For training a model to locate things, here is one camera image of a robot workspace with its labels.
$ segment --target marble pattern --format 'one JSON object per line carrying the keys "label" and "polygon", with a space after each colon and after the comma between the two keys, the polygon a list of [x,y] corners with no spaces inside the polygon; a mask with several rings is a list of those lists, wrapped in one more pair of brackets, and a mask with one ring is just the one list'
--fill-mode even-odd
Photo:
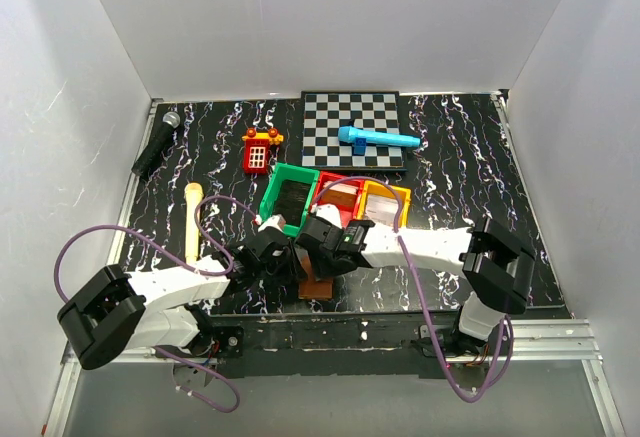
{"label": "marble pattern", "polygon": [[[540,240],[527,197],[490,95],[418,95],[400,97],[404,127],[422,139],[408,152],[407,172],[375,174],[389,183],[412,189],[409,226],[438,229],[471,224],[483,214],[499,220],[537,250],[531,306],[560,306],[563,298]],[[130,226],[181,255],[184,239],[184,187],[202,184],[207,195],[232,195],[257,211],[268,175],[245,175],[243,143],[247,127],[275,126],[285,142],[270,157],[299,164],[302,153],[302,101],[199,102],[160,104],[156,123],[173,110],[184,119],[162,165],[138,186]],[[247,235],[252,225],[242,209],[223,202],[203,214],[205,227],[223,242]],[[206,252],[208,244],[202,244]],[[139,242],[126,238],[120,262],[128,270],[171,265]],[[431,309],[455,309],[468,297],[466,280],[447,273],[421,271]],[[403,312],[418,310],[413,279],[404,268],[359,269],[336,279],[334,298],[300,301],[297,286],[256,282],[246,292],[205,302],[212,314]]]}

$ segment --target microphone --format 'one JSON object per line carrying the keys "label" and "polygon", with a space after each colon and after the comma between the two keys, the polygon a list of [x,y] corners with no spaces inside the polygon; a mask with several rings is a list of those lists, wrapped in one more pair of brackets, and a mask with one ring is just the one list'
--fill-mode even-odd
{"label": "microphone", "polygon": [[173,133],[179,125],[180,116],[176,112],[167,112],[164,114],[164,117],[162,117],[162,123],[158,127],[158,130],[156,130],[149,138],[147,146],[140,154],[140,157],[135,161],[133,167],[131,167],[131,172],[138,177],[148,175],[151,166],[167,147],[167,144],[173,137]]}

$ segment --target black and white checkered pattern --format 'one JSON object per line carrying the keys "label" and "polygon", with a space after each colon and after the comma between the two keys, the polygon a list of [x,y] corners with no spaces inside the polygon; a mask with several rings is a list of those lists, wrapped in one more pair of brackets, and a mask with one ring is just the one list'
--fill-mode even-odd
{"label": "black and white checkered pattern", "polygon": [[365,155],[353,155],[351,144],[338,140],[338,129],[351,120],[359,129],[399,134],[396,94],[304,94],[302,166],[367,171],[404,168],[400,147],[367,145]]}

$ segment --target blue stand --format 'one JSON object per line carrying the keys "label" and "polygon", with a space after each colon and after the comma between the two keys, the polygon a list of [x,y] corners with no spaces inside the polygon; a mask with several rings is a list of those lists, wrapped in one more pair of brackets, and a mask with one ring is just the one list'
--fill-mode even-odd
{"label": "blue stand", "polygon": [[353,155],[364,155],[367,150],[367,139],[356,137],[353,142]]}

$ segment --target black marble table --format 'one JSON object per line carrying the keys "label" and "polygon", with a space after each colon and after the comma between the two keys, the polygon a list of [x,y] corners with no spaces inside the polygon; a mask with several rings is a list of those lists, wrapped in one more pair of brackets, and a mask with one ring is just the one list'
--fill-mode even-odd
{"label": "black marble table", "polygon": [[[405,173],[375,176],[411,188],[409,227],[439,229],[469,225],[489,214],[537,250],[530,306],[564,305],[529,208],[495,107],[488,94],[418,95],[400,97],[399,113],[410,134],[423,147],[408,152]],[[136,190],[129,226],[182,255],[185,228],[184,187],[198,182],[205,195],[231,195],[256,212],[269,182],[268,175],[245,175],[243,142],[248,127],[277,127],[284,144],[272,152],[276,162],[299,164],[302,153],[302,101],[162,103],[156,124],[165,112],[178,112],[184,121],[162,165]],[[203,214],[205,227],[223,242],[252,232],[242,209],[222,202]],[[120,263],[128,270],[172,265],[137,241],[126,238]],[[421,271],[431,309],[451,310],[470,292],[466,280],[447,273]],[[256,282],[246,292],[205,302],[211,314],[404,312],[419,310],[413,279],[405,268],[359,269],[334,283],[328,301],[298,299],[297,285],[270,286]]]}

